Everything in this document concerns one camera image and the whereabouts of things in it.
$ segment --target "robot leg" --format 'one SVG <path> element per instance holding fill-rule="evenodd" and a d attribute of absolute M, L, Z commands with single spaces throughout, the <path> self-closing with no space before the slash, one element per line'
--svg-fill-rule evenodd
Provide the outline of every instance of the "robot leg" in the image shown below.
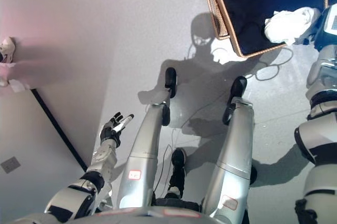
<path fill-rule="evenodd" d="M 126 162 L 117 205 L 119 208 L 146 207 L 151 204 L 157 171 L 159 136 L 170 123 L 170 98 L 175 95 L 176 72 L 166 70 L 165 90 L 151 101 Z"/>
<path fill-rule="evenodd" d="M 240 82 L 244 87 L 237 92 L 233 86 Z M 230 119 L 229 129 L 202 208 L 206 215 L 232 224 L 242 222 L 252 166 L 254 111 L 252 104 L 240 98 L 245 85 L 246 79 L 239 77 L 232 86 L 224 115 L 225 124 Z"/>

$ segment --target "black shoe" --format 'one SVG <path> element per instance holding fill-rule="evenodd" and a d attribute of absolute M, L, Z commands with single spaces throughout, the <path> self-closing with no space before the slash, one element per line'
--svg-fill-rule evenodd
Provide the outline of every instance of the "black shoe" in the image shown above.
<path fill-rule="evenodd" d="M 250 185 L 254 184 L 254 182 L 256 181 L 256 179 L 257 179 L 257 170 L 256 170 L 256 168 L 254 166 L 252 166 Z"/>
<path fill-rule="evenodd" d="M 177 187 L 180 192 L 180 198 L 183 197 L 184 184 L 185 184 L 185 162 L 186 162 L 186 152 L 183 148 L 176 148 L 172 153 L 172 164 L 173 173 L 170 179 L 170 184 L 168 186 L 169 190 L 172 187 Z"/>
<path fill-rule="evenodd" d="M 171 158 L 174 168 L 183 168 L 186 163 L 186 152 L 183 148 L 176 148 Z"/>

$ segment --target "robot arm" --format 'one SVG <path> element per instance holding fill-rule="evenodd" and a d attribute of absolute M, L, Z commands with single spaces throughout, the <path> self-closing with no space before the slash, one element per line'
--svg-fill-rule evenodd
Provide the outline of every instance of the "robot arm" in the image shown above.
<path fill-rule="evenodd" d="M 94 154 L 92 163 L 86 173 L 75 183 L 60 190 L 48 203 L 45 213 L 50 213 L 59 222 L 92 215 L 98 204 L 107 195 L 100 192 L 104 186 L 111 190 L 112 170 L 117 163 L 116 148 L 121 144 L 119 136 L 133 115 L 124 120 L 121 113 L 117 113 L 101 132 L 101 146 Z"/>
<path fill-rule="evenodd" d="M 320 54 L 307 78 L 311 111 L 294 133 L 302 155 L 315 164 L 296 202 L 300 224 L 337 222 L 337 4 L 322 19 L 315 38 Z"/>

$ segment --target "humanoid robot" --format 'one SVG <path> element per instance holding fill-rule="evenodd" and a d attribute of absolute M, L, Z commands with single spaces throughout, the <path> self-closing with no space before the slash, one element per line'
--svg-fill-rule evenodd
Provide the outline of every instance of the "humanoid robot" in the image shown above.
<path fill-rule="evenodd" d="M 303 156 L 315 164 L 306 178 L 304 198 L 296 202 L 300 224 L 337 222 L 337 4 L 323 13 L 315 48 L 320 53 L 308 75 L 306 93 L 311 112 L 308 121 L 295 130 Z M 244 77 L 232 85 L 223 116 L 229 126 L 227 136 L 201 205 L 181 200 L 179 185 L 169 189 L 175 197 L 155 199 L 153 192 L 160 130 L 170 123 L 170 99 L 176 92 L 176 72 L 168 68 L 165 88 L 152 99 L 126 162 L 116 209 L 107 208 L 104 200 L 111 187 L 121 131 L 133 118 L 122 119 L 120 113 L 103 127 L 101 146 L 84 176 L 59 191 L 44 214 L 14 223 L 242 223 L 251 180 L 254 128 L 252 104 L 242 98 L 246 85 Z"/>

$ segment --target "gray floor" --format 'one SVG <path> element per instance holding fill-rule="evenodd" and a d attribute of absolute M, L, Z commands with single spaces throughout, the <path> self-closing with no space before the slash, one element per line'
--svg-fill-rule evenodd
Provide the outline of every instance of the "gray floor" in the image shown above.
<path fill-rule="evenodd" d="M 310 167 L 294 147 L 293 131 L 310 108 L 305 79 L 318 55 L 311 46 L 291 46 L 244 62 L 237 62 L 228 41 L 195 48 L 191 33 L 211 30 L 206 0 L 1 4 L 1 38 L 13 36 L 18 44 L 13 78 L 39 87 L 87 163 L 99 125 L 119 110 L 135 114 L 118 149 L 114 198 L 146 104 L 162 86 L 167 66 L 177 69 L 179 88 L 171 124 L 161 132 L 160 159 L 167 144 L 186 148 L 186 200 L 200 201 L 206 191 L 226 134 L 221 117 L 232 80 L 250 77 L 245 96 L 255 108 L 259 172 L 249 195 L 251 223 L 296 223 L 294 202 L 301 198 Z M 157 195 L 167 186 L 169 160 L 167 155 Z"/>

